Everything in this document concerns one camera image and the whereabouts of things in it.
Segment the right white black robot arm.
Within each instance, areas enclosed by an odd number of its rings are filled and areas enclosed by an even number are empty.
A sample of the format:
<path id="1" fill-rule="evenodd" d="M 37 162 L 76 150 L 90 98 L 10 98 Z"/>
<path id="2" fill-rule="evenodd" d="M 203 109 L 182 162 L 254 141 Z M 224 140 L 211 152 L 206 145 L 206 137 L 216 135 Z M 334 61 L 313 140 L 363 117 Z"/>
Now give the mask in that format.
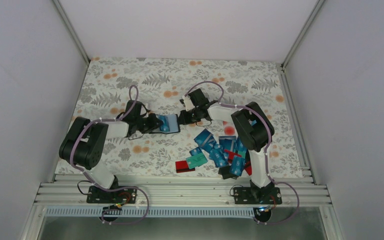
<path id="1" fill-rule="evenodd" d="M 264 203 L 270 197 L 275 184 L 268 170 L 268 148 L 275 133 L 274 127 L 261 107 L 254 101 L 246 105 L 231 105 L 217 100 L 209 101 L 201 89 L 196 89 L 180 100 L 184 110 L 178 122 L 181 125 L 201 120 L 232 123 L 251 163 L 250 195 L 254 202 Z"/>

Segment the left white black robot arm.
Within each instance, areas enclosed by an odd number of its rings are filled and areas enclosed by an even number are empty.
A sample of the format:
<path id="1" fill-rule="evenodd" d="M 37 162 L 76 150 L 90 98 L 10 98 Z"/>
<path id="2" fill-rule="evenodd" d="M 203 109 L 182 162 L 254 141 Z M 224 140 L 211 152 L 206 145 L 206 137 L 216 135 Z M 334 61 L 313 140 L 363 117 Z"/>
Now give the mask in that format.
<path id="1" fill-rule="evenodd" d="M 131 139 L 136 132 L 148 134 L 159 129 L 163 123 L 142 102 L 129 100 L 127 110 L 113 119 L 77 117 L 63 139 L 58 155 L 84 174 L 100 189 L 99 196 L 111 203 L 119 197 L 120 190 L 116 176 L 100 162 L 106 139 Z"/>

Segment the blue VIP card front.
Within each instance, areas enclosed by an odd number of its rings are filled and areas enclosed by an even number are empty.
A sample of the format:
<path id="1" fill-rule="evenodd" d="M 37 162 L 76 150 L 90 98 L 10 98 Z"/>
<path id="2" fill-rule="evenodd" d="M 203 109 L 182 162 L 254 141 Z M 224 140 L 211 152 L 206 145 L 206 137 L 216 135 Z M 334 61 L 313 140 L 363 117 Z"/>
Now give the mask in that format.
<path id="1" fill-rule="evenodd" d="M 176 133 L 179 130 L 177 123 L 177 115 L 157 115 L 157 118 L 162 121 L 162 125 L 159 127 L 159 131 L 164 134 Z"/>

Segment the black leather card holder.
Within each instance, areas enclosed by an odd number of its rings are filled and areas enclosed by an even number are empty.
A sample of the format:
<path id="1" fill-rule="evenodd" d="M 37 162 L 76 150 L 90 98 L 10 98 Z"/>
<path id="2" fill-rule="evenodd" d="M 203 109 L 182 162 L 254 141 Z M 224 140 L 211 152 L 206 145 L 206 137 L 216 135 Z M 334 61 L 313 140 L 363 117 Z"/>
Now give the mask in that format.
<path id="1" fill-rule="evenodd" d="M 169 115 L 156 115 L 156 117 L 162 121 L 162 125 L 152 130 L 150 134 L 176 134 L 179 133 L 180 124 L 178 122 L 177 114 L 169 114 Z"/>

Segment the blue VIP card with chip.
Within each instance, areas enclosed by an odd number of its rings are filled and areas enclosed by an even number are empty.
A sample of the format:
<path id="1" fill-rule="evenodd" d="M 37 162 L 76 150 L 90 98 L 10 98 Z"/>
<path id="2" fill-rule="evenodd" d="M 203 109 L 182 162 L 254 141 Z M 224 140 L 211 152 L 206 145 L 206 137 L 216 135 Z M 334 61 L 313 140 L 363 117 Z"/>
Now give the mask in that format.
<path id="1" fill-rule="evenodd" d="M 214 161 L 214 165 L 217 168 L 223 168 L 229 165 L 225 156 L 220 152 L 219 149 L 212 149 L 209 154 L 210 158 Z"/>

